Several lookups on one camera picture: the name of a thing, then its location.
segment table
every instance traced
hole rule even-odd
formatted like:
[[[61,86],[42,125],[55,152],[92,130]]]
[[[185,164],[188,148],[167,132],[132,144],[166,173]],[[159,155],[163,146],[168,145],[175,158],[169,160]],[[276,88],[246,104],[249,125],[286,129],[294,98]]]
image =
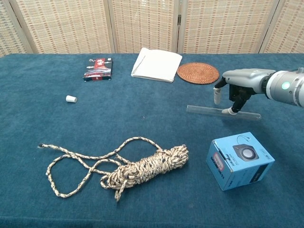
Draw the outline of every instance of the table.
[[[84,82],[90,58],[112,57],[110,81]],[[137,54],[12,54],[0,58],[1,227],[301,227],[304,222],[304,110],[254,95],[242,111],[260,121],[187,113],[187,105],[213,103],[213,86],[175,77],[173,83],[130,76]],[[304,54],[183,54],[181,64],[211,64],[220,74],[239,68],[297,69]],[[65,97],[78,98],[67,103]],[[205,160],[213,139],[251,132],[275,158],[263,180],[223,192]],[[45,175],[63,153],[40,143],[101,156],[124,140],[142,136],[164,149],[185,144],[183,168],[125,189],[100,186],[94,173],[70,198],[57,197]],[[142,141],[120,155],[138,161],[155,153]],[[117,167],[101,164],[100,170]],[[63,159],[52,169],[60,192],[74,190],[86,175],[78,161]]]

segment rattan coaster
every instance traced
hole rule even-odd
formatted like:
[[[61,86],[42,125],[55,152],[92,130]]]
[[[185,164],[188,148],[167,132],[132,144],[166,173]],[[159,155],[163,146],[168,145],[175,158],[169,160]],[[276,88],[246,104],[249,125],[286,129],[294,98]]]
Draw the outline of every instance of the rattan coaster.
[[[218,80],[218,70],[206,63],[186,63],[177,69],[178,76],[186,82],[210,84]]]

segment white notebook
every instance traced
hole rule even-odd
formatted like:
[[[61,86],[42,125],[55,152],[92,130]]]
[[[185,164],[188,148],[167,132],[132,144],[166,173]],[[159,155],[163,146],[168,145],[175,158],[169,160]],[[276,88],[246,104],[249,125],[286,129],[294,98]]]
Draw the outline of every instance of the white notebook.
[[[164,50],[142,48],[133,66],[132,77],[173,82],[182,56]]]

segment coiled rope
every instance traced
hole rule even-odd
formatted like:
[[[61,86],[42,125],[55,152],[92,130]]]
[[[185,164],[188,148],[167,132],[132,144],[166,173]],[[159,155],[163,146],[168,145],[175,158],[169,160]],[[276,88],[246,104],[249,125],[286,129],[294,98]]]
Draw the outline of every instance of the coiled rope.
[[[157,148],[157,151],[154,155],[142,158],[141,160],[137,162],[131,162],[121,156],[119,156],[117,153],[130,141],[133,140],[143,140],[146,142],[151,143],[153,146]],[[76,194],[82,186],[85,184],[85,182],[89,179],[91,174],[93,172],[102,174],[102,178],[100,179],[100,184],[104,189],[114,189],[115,192],[115,199],[118,202],[122,192],[125,188],[130,188],[134,186],[135,184],[141,184],[143,182],[146,182],[156,175],[160,173],[166,173],[170,170],[181,168],[188,160],[188,150],[186,145],[181,146],[175,146],[171,148],[170,150],[163,150],[159,145],[157,145],[155,142],[153,142],[150,139],[143,138],[143,137],[133,137],[129,138],[126,141],[123,142],[117,149],[114,151],[99,157],[93,157],[93,156],[86,156],[79,153],[74,153],[71,151],[68,151],[65,148],[51,145],[51,144],[40,144],[38,146],[39,148],[52,148],[54,150],[59,150],[64,152],[65,154],[56,158],[53,160],[48,168],[47,168],[47,178],[49,182],[51,183],[51,188],[58,197],[67,198],[74,194]],[[119,161],[109,159],[109,157],[116,154],[116,158],[125,163],[125,165],[122,165]],[[72,158],[78,160],[84,167],[89,169],[87,175],[82,179],[82,181],[79,183],[78,187],[71,191],[68,194],[60,193],[53,181],[52,175],[51,175],[51,169],[52,167],[61,159],[63,158]],[[98,160],[93,166],[87,165],[83,159],[89,159],[89,160]],[[105,172],[97,169],[97,166],[100,163],[103,162],[112,162],[116,165],[118,165],[118,168],[113,172]]]

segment woven screen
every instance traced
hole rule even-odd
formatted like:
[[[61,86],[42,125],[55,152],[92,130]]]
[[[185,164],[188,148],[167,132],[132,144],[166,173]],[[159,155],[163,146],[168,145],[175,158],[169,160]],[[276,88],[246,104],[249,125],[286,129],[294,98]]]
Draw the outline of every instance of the woven screen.
[[[119,53],[139,53],[142,47],[175,51],[176,0],[111,0],[110,13]]]
[[[15,1],[38,53],[111,52],[102,0]]]
[[[304,1],[287,0],[267,43],[266,53],[304,53]]]
[[[26,50],[17,34],[2,0],[0,0],[0,57],[11,53],[25,53]]]
[[[183,53],[255,53],[274,0],[189,0]]]

